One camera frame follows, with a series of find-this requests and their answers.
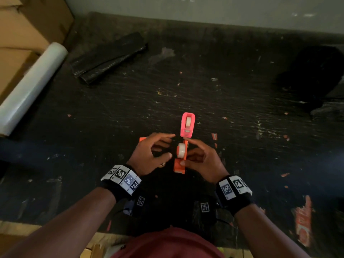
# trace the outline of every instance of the person's left hand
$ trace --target person's left hand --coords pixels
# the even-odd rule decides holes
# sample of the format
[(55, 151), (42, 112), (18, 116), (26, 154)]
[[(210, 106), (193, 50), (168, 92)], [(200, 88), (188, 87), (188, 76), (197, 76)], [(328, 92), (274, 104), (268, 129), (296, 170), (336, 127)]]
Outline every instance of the person's left hand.
[(133, 154), (131, 155), (128, 165), (134, 168), (138, 176), (148, 175), (162, 163), (167, 162), (172, 158), (171, 153), (162, 154), (159, 157), (154, 157), (153, 151), (161, 151), (161, 147), (168, 148), (175, 134), (153, 133), (145, 140), (139, 142)]

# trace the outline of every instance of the person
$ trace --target person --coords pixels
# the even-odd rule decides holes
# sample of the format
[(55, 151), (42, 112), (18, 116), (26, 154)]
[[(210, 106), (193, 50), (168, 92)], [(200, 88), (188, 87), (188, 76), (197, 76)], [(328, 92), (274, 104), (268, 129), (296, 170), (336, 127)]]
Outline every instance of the person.
[[(131, 169), (130, 172), (135, 172), (131, 173), (131, 176), (125, 176), (127, 182), (131, 181), (131, 185), (134, 185), (133, 181), (139, 183), (140, 177), (151, 173), (159, 165), (169, 161), (172, 158), (171, 153), (154, 157), (152, 150), (161, 151), (159, 146), (169, 147), (171, 138), (174, 136), (175, 134), (153, 133), (139, 142), (127, 162), (127, 167)], [(234, 214), (239, 230), (243, 233), (255, 258), (309, 257), (251, 201), (247, 185), (245, 185), (245, 193), (240, 194), (235, 191), (227, 205), (227, 200), (223, 197), (227, 196), (228, 198), (233, 193), (235, 184), (230, 183), (232, 176), (229, 176), (216, 151), (200, 140), (184, 139), (197, 147), (188, 151), (187, 160), (181, 162), (181, 165), (196, 170), (206, 181), (217, 184), (217, 195), (222, 194), (219, 182), (222, 181), (222, 184), (228, 182), (223, 188), (232, 190), (230, 194), (228, 190), (223, 191), (223, 205)], [(116, 174), (118, 179), (123, 175), (121, 172)], [(105, 184), (95, 188), (69, 209), (12, 247), (3, 255), (3, 258), (78, 257), (116, 202), (127, 197), (130, 191), (130, 189), (124, 190), (120, 184), (115, 183), (117, 178), (109, 179), (110, 176), (114, 176), (114, 169), (104, 176)], [(113, 257), (223, 257), (223, 254), (199, 235), (181, 228), (171, 227), (134, 238)]]

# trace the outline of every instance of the hand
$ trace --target hand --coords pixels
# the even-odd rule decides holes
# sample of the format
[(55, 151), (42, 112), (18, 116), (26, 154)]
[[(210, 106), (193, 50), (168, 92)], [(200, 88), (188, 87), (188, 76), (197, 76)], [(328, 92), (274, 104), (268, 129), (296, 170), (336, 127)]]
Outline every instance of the hand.
[(187, 160), (180, 162), (182, 166), (196, 170), (206, 181), (213, 184), (229, 175), (215, 149), (198, 139), (184, 139), (198, 147), (187, 151)]
[(162, 154), (154, 157), (153, 151), (161, 151), (161, 147), (168, 148), (175, 134), (153, 133), (145, 140), (139, 142), (133, 154), (131, 155), (128, 165), (135, 169), (138, 176), (148, 175), (162, 163), (171, 159), (171, 153)]

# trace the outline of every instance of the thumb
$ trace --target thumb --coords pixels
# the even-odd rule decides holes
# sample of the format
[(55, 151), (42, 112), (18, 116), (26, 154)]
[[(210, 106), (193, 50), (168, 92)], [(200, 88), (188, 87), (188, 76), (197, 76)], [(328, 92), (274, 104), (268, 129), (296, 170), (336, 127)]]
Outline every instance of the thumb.
[(200, 165), (201, 164), (193, 162), (193, 161), (190, 161), (190, 160), (183, 160), (183, 161), (180, 162), (180, 165), (198, 171), (198, 169), (200, 169)]
[(171, 153), (165, 153), (165, 154), (162, 154), (161, 156), (158, 156), (158, 157), (154, 158), (154, 162), (155, 162), (156, 165), (159, 166), (162, 163), (166, 163), (171, 158), (172, 158), (172, 154)]

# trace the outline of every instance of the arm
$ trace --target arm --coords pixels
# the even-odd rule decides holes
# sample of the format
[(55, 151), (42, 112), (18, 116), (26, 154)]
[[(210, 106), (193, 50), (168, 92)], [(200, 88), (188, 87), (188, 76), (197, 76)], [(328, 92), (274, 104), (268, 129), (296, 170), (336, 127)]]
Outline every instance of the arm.
[[(138, 176), (151, 173), (171, 159), (171, 153), (154, 157), (153, 151), (169, 147), (174, 134), (153, 133), (141, 141), (128, 165)], [(99, 226), (116, 204), (114, 194), (97, 187), (72, 207), (59, 214), (25, 240), (11, 248), (2, 258), (75, 258), (79, 257)]]
[[(198, 171), (205, 180), (217, 184), (229, 175), (217, 152), (200, 140), (184, 138), (198, 148), (187, 152), (187, 160), (181, 165)], [(255, 204), (249, 204), (234, 215), (255, 258), (309, 258), (309, 256)]]

